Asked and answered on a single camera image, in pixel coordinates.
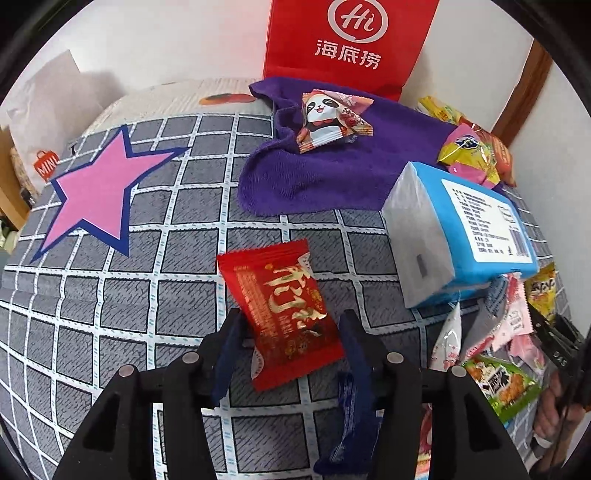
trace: panda snack packet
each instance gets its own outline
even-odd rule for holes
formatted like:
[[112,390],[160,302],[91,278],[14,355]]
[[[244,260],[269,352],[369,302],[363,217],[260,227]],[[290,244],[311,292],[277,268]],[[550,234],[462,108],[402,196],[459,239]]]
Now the panda snack packet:
[[351,135],[374,134],[374,128],[361,118],[372,105],[371,98],[329,90],[312,90],[302,95],[304,125],[295,141],[300,153]]
[[541,391],[532,378],[510,362],[476,355],[463,365],[503,423],[515,417]]

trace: red paper bag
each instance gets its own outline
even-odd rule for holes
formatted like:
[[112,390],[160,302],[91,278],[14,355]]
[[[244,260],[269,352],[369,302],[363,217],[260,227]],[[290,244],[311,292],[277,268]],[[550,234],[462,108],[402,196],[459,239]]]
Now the red paper bag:
[[263,77],[398,100],[439,0],[273,0]]

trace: pink star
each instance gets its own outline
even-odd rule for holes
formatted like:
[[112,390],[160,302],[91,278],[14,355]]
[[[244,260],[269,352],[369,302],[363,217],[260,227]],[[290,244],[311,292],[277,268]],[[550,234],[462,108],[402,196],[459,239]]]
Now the pink star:
[[61,206],[31,261],[41,257],[77,227],[129,255],[132,187],[185,150],[170,148],[134,153],[127,126],[122,126],[93,162],[51,181],[61,199]]

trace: haidilao logo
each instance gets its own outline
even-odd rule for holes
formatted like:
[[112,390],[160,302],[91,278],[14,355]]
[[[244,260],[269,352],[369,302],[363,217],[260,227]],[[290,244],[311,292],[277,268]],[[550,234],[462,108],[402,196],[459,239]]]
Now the haidilao logo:
[[339,37],[353,43],[374,42],[388,29],[388,14],[378,0],[334,0],[328,19]]

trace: pink packet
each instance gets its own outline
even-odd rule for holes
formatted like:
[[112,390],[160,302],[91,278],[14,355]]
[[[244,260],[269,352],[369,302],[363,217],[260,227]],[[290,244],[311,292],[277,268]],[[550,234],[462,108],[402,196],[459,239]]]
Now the pink packet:
[[491,282],[486,299],[480,305],[476,320],[462,345],[460,354],[462,362],[490,347],[506,312],[508,290],[509,278],[507,275],[500,275]]
[[521,358],[536,374],[542,375],[545,367],[544,354],[534,345],[530,335],[517,335],[509,347],[511,356]]
[[494,352],[509,343],[512,338],[528,335],[534,331],[527,307],[525,286],[519,277],[518,273],[508,274],[507,307],[491,342]]

